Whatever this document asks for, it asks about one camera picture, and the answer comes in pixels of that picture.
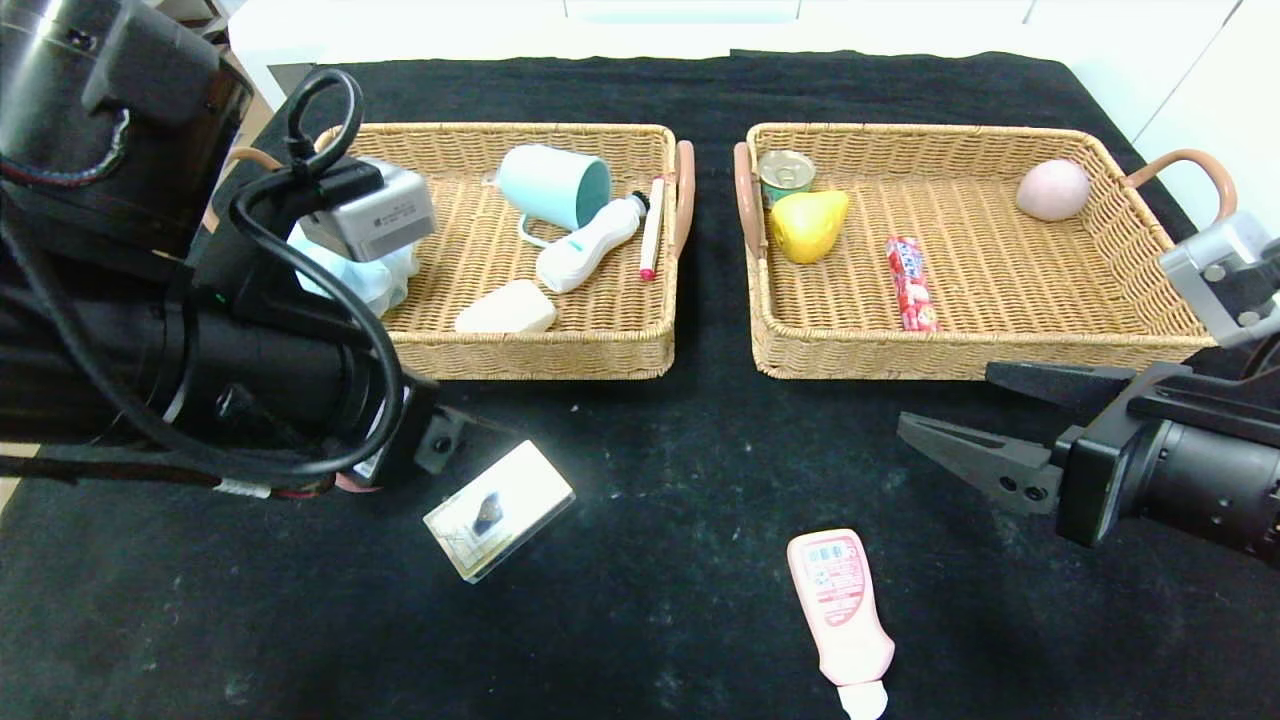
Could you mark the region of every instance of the mug handle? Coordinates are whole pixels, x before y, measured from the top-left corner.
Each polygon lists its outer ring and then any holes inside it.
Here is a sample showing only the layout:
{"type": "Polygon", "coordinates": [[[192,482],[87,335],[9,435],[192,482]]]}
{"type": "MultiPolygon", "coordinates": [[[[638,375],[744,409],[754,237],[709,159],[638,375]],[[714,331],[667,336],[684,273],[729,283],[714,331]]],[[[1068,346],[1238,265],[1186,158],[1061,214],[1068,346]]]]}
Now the mug handle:
{"type": "Polygon", "coordinates": [[[529,214],[527,213],[521,213],[520,214],[520,219],[516,220],[516,232],[520,233],[520,240],[524,240],[525,242],[527,242],[530,245],[536,245],[538,247],[547,247],[547,246],[549,246],[550,243],[547,242],[545,240],[541,240],[539,237],[534,237],[534,236],[529,234],[529,231],[525,229],[525,224],[527,222],[529,222],[529,214]]]}

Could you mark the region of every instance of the toy fruit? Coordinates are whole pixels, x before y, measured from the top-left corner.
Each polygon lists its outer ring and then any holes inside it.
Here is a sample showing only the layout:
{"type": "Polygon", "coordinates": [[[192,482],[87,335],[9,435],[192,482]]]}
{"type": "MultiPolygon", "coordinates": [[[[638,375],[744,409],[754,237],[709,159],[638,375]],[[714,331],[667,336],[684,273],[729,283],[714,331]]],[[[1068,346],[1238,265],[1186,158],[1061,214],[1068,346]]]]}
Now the toy fruit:
{"type": "Polygon", "coordinates": [[[849,196],[838,190],[794,192],[769,211],[773,238],[792,263],[817,263],[831,252],[849,213],[849,196]]]}

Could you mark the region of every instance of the black cloth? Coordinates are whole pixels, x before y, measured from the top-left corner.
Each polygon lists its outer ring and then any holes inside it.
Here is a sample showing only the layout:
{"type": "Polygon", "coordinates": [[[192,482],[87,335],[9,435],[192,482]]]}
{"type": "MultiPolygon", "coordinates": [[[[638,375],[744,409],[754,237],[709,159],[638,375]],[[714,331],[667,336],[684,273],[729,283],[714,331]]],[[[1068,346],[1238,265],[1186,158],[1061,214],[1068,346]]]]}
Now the black cloth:
{"type": "MultiPolygon", "coordinates": [[[[750,126],[1069,127],[1137,169],[1065,67],[753,54],[346,69],[371,122],[644,122],[694,141],[675,368],[445,386],[527,432],[577,492],[479,585],[421,524],[442,495],[429,483],[306,502],[24,483],[0,524],[0,717],[837,719],[783,555],[832,527],[861,534],[897,641],[886,717],[1280,716],[1272,571],[1144,521],[1076,547],[893,434],[900,410],[1037,441],[1070,418],[982,383],[778,382],[751,361],[731,172],[750,126]]],[[[262,146],[279,152],[280,129],[262,146]]],[[[1144,196],[1190,233],[1162,190],[1144,196]]]]}

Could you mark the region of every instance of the white cabinet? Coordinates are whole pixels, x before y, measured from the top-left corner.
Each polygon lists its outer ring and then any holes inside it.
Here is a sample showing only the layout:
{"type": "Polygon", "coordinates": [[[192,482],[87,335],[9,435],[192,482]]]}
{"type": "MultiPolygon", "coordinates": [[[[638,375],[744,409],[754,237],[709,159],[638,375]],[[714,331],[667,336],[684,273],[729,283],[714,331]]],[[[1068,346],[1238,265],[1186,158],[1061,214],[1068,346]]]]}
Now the white cabinet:
{"type": "Polygon", "coordinates": [[[1235,0],[1036,0],[1027,27],[1046,56],[1071,68],[1133,140],[1234,5],[1235,0]]]}
{"type": "Polygon", "coordinates": [[[946,27],[952,35],[1023,22],[1032,0],[804,0],[800,19],[852,26],[946,27]]]}
{"type": "Polygon", "coordinates": [[[274,110],[285,92],[273,67],[557,55],[572,45],[564,22],[563,0],[247,0],[230,38],[274,110]]]}
{"type": "MultiPolygon", "coordinates": [[[[1147,159],[1178,147],[1216,156],[1235,178],[1240,208],[1280,236],[1280,3],[1244,0],[1134,143],[1147,159]]],[[[1217,195],[1198,168],[1160,179],[1203,228],[1217,195]]]]}
{"type": "Polygon", "coordinates": [[[564,15],[600,23],[777,23],[800,0],[564,0],[564,15]]]}

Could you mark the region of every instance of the white bottle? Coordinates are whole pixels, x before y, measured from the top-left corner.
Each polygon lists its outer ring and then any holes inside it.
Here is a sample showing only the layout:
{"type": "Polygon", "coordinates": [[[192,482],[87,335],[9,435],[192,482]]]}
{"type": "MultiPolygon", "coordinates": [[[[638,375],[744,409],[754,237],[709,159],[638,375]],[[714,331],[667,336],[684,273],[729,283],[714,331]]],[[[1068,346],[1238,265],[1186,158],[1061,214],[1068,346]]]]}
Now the white bottle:
{"type": "Polygon", "coordinates": [[[649,201],[640,192],[613,200],[590,223],[538,254],[538,279],[552,292],[568,292],[586,282],[600,260],[640,227],[649,201]]]}

